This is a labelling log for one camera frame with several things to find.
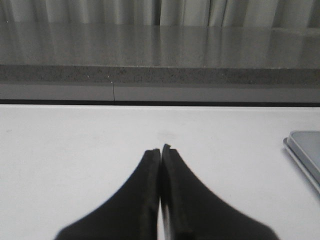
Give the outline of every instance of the white curtain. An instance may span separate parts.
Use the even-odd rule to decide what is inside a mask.
[[[319,28],[320,0],[0,0],[0,22]]]

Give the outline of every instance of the white table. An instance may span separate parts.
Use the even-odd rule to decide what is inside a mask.
[[[0,239],[53,239],[168,143],[281,240],[319,240],[320,196],[283,147],[292,130],[320,130],[320,108],[0,105]]]

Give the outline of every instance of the gray countertop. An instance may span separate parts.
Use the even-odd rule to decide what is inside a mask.
[[[0,99],[20,99],[22,92],[23,99],[46,98],[26,93],[27,85],[97,84],[112,88],[108,100],[118,101],[222,101],[198,90],[254,88],[300,89],[300,96],[283,100],[271,91],[261,99],[227,94],[223,101],[320,102],[320,29],[0,24]],[[181,93],[184,97],[175,99],[164,87],[202,96]],[[150,97],[139,97],[145,90]]]

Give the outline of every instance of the curtain fold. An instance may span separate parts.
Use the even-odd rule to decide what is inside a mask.
[[[0,0],[0,22],[319,28],[319,0]]]

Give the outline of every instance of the speckled stone surface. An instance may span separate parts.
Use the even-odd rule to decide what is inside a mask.
[[[0,84],[36,83],[320,89],[320,29],[1,23]]]

